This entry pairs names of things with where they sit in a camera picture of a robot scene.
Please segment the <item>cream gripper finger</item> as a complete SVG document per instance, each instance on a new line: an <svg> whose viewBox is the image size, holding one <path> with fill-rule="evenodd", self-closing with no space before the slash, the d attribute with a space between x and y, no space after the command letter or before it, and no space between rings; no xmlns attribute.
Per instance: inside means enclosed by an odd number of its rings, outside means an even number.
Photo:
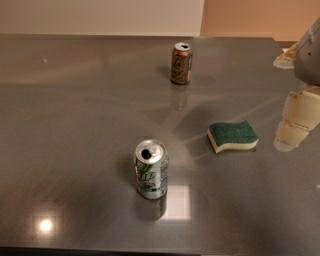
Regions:
<svg viewBox="0 0 320 256"><path fill-rule="evenodd" d="M280 69L293 69L297 47L298 47L297 43L290 46L281 55L276 57L276 59L273 62L273 65Z"/></svg>
<svg viewBox="0 0 320 256"><path fill-rule="evenodd" d="M286 98L282 120L276 130L274 147L281 152L297 148L320 123L320 87L291 91Z"/></svg>

